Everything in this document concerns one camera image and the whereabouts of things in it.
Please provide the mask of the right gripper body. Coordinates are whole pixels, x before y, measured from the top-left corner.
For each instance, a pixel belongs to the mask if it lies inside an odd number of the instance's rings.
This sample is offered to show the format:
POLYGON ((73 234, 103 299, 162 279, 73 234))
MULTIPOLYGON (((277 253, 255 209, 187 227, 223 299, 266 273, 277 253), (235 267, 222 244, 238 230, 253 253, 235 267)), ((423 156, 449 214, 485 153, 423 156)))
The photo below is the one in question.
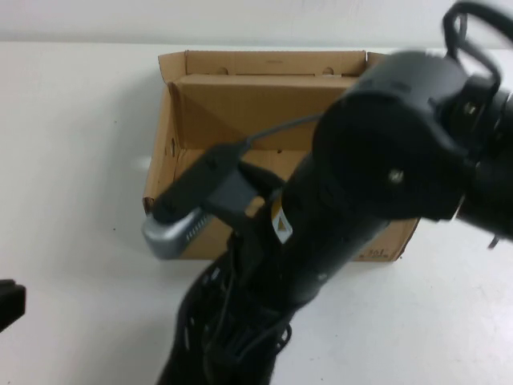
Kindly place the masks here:
POLYGON ((272 259, 279 246, 270 217, 228 217, 230 271, 226 289, 268 290, 276 283, 272 259))

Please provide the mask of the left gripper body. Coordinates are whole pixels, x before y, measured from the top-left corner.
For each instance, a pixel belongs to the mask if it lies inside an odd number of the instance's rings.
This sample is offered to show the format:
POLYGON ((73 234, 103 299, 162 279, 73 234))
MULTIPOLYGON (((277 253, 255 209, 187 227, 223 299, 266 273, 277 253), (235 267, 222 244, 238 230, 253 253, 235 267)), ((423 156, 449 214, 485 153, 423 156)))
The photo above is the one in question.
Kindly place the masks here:
POLYGON ((26 313, 26 287, 12 279, 0 282, 0 332, 26 313))

